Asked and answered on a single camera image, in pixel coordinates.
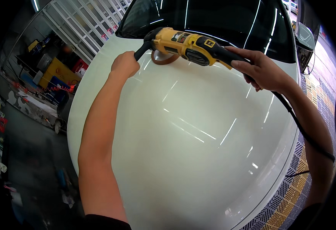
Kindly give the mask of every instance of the car hood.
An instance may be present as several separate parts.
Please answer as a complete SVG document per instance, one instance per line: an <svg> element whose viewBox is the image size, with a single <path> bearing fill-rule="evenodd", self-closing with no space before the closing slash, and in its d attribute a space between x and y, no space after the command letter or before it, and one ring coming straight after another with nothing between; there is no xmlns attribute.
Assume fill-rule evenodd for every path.
<svg viewBox="0 0 336 230"><path fill-rule="evenodd" d="M70 155L113 60L143 41L113 36L92 61L74 97ZM275 193L290 164L297 128L267 90L217 63L178 58L159 66L147 51L123 87L112 167L133 229L231 229L244 225ZM297 80L296 64L276 62Z"/></svg>

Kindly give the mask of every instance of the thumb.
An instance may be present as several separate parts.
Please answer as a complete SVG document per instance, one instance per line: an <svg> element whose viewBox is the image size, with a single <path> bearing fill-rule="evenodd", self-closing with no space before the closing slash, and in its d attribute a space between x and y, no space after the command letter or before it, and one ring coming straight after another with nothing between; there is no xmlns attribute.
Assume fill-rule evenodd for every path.
<svg viewBox="0 0 336 230"><path fill-rule="evenodd" d="M241 73L247 74L249 76L253 76L254 66L251 65L250 63L233 60L233 61L231 61L230 64L233 68L240 71Z"/></svg>

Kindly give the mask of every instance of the yellow cabinet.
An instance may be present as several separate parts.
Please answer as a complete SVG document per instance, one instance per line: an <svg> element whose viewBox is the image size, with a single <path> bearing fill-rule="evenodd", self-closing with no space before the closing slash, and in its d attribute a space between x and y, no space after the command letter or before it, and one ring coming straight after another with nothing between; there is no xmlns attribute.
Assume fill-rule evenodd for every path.
<svg viewBox="0 0 336 230"><path fill-rule="evenodd" d="M67 66L60 62L57 58L53 58L48 69L44 73L42 79L39 81L39 85L44 89L47 88L48 83L53 76L56 76L59 80L65 84L76 84L76 81L80 81L81 78L74 74Z"/></svg>

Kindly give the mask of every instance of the power cord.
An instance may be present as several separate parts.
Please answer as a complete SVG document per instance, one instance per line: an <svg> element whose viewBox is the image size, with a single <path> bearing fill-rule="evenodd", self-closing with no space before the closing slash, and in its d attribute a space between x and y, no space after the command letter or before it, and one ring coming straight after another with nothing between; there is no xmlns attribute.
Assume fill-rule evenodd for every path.
<svg viewBox="0 0 336 230"><path fill-rule="evenodd" d="M315 58L313 59L313 65L312 65L312 69L311 69L311 71L308 71L308 74L305 74L305 72L303 71L303 74L304 75L310 75L311 73L312 73L312 71L313 71L313 68L314 68L314 66L315 66L315 61L316 61L316 54L315 54L315 50L313 51L313 55L315 56Z"/></svg>
<svg viewBox="0 0 336 230"><path fill-rule="evenodd" d="M285 106L285 108L288 110L288 112L292 115L294 122L297 124L297 127L299 128L299 131L302 133L304 139L306 141L308 141L308 143L310 145L312 145L319 153L321 153L322 155L326 156L327 158L331 159L333 162L335 162L335 157L334 155L332 155L331 153L329 153L328 151L324 150L318 143L316 143L303 129L303 127L301 126L301 124L299 123L297 117L295 116L295 114L293 113L292 107L290 107L290 105L287 103L287 101L285 100L285 98L278 92L274 92L271 91L280 101L281 103ZM301 175L304 173L309 173L309 170L304 171L304 172L299 172L293 175L286 175L286 177L295 177L297 175Z"/></svg>

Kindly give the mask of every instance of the white car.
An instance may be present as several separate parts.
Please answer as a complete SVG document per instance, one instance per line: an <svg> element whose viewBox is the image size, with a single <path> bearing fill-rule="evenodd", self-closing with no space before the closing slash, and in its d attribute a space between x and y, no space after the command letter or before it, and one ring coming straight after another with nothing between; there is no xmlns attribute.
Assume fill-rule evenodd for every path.
<svg viewBox="0 0 336 230"><path fill-rule="evenodd" d="M289 8L289 0L281 0L283 2L283 6L285 7L285 9L288 10ZM295 14L298 14L298 5L295 4L294 2L290 3L290 11L292 11Z"/></svg>
<svg viewBox="0 0 336 230"><path fill-rule="evenodd" d="M84 122L114 59L138 50L167 26L212 37L223 46L260 50L299 82L296 43L280 1L135 0L116 35L93 59L71 106L67 138L78 173ZM156 65L147 51L123 87L112 167L133 229L239 229L281 184L297 127L267 90L217 63L178 58Z"/></svg>

